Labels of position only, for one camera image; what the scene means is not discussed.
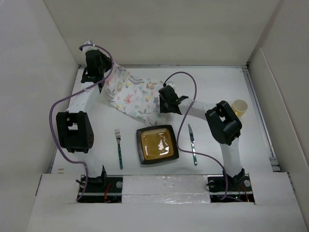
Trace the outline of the floral patterned cloth placemat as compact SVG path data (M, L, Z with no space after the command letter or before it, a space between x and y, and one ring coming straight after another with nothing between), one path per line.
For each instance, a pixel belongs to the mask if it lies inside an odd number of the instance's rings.
M159 89L163 82L133 76L127 69L114 64L104 87L108 101L118 111L144 121L146 126L165 124L160 113Z

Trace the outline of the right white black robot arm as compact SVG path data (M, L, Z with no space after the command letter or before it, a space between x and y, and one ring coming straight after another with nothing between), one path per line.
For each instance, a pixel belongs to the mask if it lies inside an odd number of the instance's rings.
M211 134L219 143L224 169L224 187L235 190L245 176L239 155L239 137L242 123L226 101L217 104L195 101L188 96L178 97L174 88L166 85L159 89L160 112L190 115L207 121Z

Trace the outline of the yellow mug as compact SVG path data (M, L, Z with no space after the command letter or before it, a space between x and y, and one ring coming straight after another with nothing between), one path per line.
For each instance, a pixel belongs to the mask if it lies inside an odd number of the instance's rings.
M231 108L238 118L242 117L248 110L248 104L244 100L237 99L231 104Z

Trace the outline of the knife with teal handle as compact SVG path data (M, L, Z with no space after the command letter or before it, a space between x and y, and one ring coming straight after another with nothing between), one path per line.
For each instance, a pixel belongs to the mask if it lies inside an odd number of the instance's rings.
M192 150L194 165L197 166L197 157L196 157L196 150L195 150L195 140L194 140L194 135L193 135L193 131L192 131L192 128L191 128L190 124L188 124L188 130L189 130L189 136L190 136L191 150Z

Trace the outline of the fork with teal handle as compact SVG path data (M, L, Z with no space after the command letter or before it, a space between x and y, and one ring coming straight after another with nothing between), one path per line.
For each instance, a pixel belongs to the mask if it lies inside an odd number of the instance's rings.
M120 165L120 169L122 170L123 169L123 161L122 161L122 153L121 153L121 146L120 146L121 134L120 134L119 129L115 130L115 137L116 137L116 141L117 141L117 145L118 145L119 165Z

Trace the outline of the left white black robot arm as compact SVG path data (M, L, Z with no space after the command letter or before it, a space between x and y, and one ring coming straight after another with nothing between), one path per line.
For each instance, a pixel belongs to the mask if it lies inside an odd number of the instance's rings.
M65 112L56 115L56 125L60 146L72 153L78 162L85 163L88 183L96 191L104 191L107 177L104 166L96 161L90 149L94 145L94 132L87 112L104 86L104 74L112 70L112 60L100 50L85 51L86 68L81 79L80 93Z

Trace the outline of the square black amber plate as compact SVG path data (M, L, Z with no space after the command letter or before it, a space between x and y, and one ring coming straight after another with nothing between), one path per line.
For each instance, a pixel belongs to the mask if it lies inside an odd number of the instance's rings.
M179 158L176 136L171 125L151 126L136 131L142 165L152 165Z

